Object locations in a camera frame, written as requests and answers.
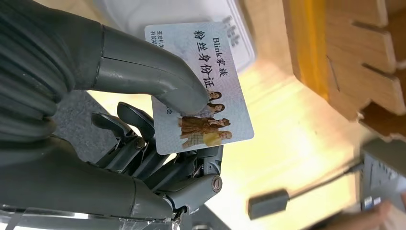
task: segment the gray floor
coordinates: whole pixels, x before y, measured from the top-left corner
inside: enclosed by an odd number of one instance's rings
[[[91,124],[93,112],[107,113],[86,91],[73,91],[58,104],[53,119],[58,125],[54,134],[68,140],[80,159],[96,162],[116,140],[109,130]]]

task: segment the cable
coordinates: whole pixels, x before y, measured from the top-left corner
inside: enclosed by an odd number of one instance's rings
[[[248,200],[248,216],[250,219],[257,219],[269,214],[284,211],[286,209],[288,201],[303,196],[304,194],[307,194],[310,191],[313,191],[333,181],[336,181],[347,174],[358,172],[363,168],[364,163],[359,162],[358,164],[349,167],[345,172],[327,181],[324,181],[314,187],[299,192],[298,194],[295,194],[293,196],[289,196],[286,189],[281,189],[258,197],[252,197]]]
[[[356,165],[351,166],[350,168],[348,168],[348,169],[347,169],[345,172],[343,172],[342,174],[339,174],[339,175],[337,175],[337,176],[335,176],[335,177],[333,177],[333,178],[331,178],[331,179],[329,179],[329,180],[326,180],[326,181],[324,181],[324,182],[322,182],[322,183],[320,183],[320,184],[318,184],[318,185],[316,185],[316,186],[314,186],[314,187],[310,187],[310,188],[308,188],[308,189],[306,189],[306,190],[304,190],[304,191],[302,191],[302,192],[299,192],[298,194],[295,194],[295,195],[291,196],[289,200],[295,199],[295,198],[297,198],[297,197],[299,197],[299,196],[302,196],[302,195],[304,195],[304,194],[306,194],[306,193],[309,193],[309,192],[311,192],[311,191],[313,191],[313,190],[315,190],[315,189],[318,189],[318,188],[320,188],[320,187],[323,187],[324,185],[327,185],[327,184],[329,184],[329,183],[332,183],[332,182],[334,182],[334,181],[340,179],[341,177],[343,177],[343,176],[345,176],[345,175],[347,175],[347,174],[356,173],[356,172],[362,170],[363,168],[364,168],[364,162],[359,162],[358,164],[356,164]]]

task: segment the card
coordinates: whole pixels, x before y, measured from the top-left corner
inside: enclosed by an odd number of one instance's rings
[[[196,114],[179,114],[152,98],[159,154],[254,137],[223,23],[150,25],[145,28],[145,37],[182,58],[210,96],[210,102]]]

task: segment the woman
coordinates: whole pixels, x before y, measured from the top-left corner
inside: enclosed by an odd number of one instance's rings
[[[209,90],[206,90],[206,91],[207,91],[207,94],[210,97],[209,101],[219,99],[222,96],[222,94],[220,92],[218,92],[218,91],[209,91]]]
[[[187,141],[182,144],[186,149],[194,145],[206,144],[207,146],[221,145],[221,141],[231,139],[233,134],[230,131],[216,131],[212,133],[192,133],[187,135]]]
[[[192,133],[203,132],[211,133],[218,131],[219,128],[223,128],[230,125],[228,119],[215,120],[214,118],[197,118],[194,116],[185,116],[182,119],[178,118],[178,125],[182,127],[182,136]]]
[[[196,114],[191,114],[187,115],[184,113],[181,113],[181,116],[199,116],[201,118],[205,117],[213,117],[215,114],[223,111],[226,107],[223,104],[212,104],[212,103],[207,103],[206,107],[204,109]]]

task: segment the robotic hand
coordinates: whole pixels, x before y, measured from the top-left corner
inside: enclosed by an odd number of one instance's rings
[[[178,112],[200,111],[204,87],[170,52],[31,0],[2,0],[0,79],[1,204],[172,219],[221,189],[222,147],[179,153],[162,166],[152,119],[124,103],[121,119],[92,117],[119,140],[96,165],[52,135],[56,104],[74,89],[147,93]],[[141,127],[142,137],[126,123]]]

